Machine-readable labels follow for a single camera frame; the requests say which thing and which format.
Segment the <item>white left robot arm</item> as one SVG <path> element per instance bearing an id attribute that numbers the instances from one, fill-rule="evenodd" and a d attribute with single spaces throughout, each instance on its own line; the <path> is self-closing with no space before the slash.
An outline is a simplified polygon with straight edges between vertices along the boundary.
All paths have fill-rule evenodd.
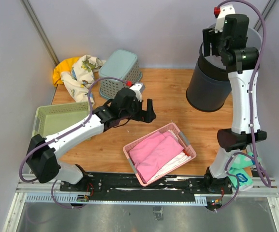
<path id="1" fill-rule="evenodd" d="M 79 165 L 69 165 L 59 161 L 67 151 L 83 141 L 118 127 L 122 120 L 152 122 L 156 115 L 152 99 L 147 100 L 143 110 L 142 93 L 144 84 L 135 83 L 130 88 L 119 90 L 113 99 L 97 107 L 90 115 L 70 127 L 42 137 L 37 134 L 31 138 L 26 163 L 39 183 L 60 180 L 72 185 L 77 191 L 88 186 L 88 174 Z"/>

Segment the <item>grey bin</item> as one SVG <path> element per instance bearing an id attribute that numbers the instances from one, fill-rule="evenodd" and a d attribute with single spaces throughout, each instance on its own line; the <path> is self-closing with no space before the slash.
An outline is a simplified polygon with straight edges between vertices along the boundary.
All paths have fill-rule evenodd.
<path id="1" fill-rule="evenodd" d="M 255 47 L 258 49 L 258 51 L 261 51 L 261 45 L 262 45 L 261 35 L 255 29 L 249 27 L 247 31 L 247 37 L 248 39 L 247 39 L 246 47 Z M 205 58 L 211 63 L 221 62 L 220 57 L 216 57 L 213 55 L 207 56 Z"/>

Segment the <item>black round bin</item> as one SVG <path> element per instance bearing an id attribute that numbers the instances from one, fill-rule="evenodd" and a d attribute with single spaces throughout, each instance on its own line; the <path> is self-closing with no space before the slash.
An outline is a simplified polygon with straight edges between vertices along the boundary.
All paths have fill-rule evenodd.
<path id="1" fill-rule="evenodd" d="M 195 109 L 202 112 L 215 112 L 221 109 L 231 92 L 228 74 L 219 68 L 212 59 L 203 54 L 203 46 L 199 48 L 199 57 L 193 71 L 186 99 Z"/>

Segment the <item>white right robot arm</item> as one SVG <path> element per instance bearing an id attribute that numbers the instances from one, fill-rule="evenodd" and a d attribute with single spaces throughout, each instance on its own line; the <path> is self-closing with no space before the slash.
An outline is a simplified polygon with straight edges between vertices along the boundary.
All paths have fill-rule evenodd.
<path id="1" fill-rule="evenodd" d="M 257 79 L 263 56 L 265 39 L 261 46 L 248 46 L 249 17 L 245 14 L 219 11 L 216 24 L 203 30 L 204 56 L 219 56 L 225 66 L 233 96 L 233 122 L 229 129 L 217 133 L 220 145 L 213 164 L 209 167 L 211 177 L 204 180 L 204 189 L 215 193 L 221 188 L 220 179 L 232 177 L 236 191 L 251 186 L 248 179 L 240 181 L 230 168 L 239 156 L 254 162 L 262 182 L 271 181 L 258 161 L 256 143 L 264 141 L 267 133 L 261 129 L 257 114 Z"/>

